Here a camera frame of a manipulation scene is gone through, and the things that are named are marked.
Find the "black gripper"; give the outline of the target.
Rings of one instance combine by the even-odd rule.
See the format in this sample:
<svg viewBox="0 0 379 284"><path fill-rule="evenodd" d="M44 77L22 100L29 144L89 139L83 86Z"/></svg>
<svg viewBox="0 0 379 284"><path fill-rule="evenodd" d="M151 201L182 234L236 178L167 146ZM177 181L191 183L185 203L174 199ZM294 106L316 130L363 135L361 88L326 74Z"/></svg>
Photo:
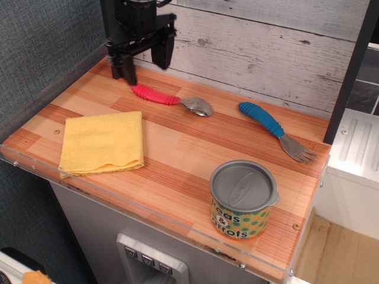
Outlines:
<svg viewBox="0 0 379 284"><path fill-rule="evenodd" d="M110 60L118 64L120 75L129 85L137 85L133 57L151 51L152 62L166 70L172 58L176 36L176 15L158 15L157 9L169 1L114 1L115 20L119 25Z"/></svg>

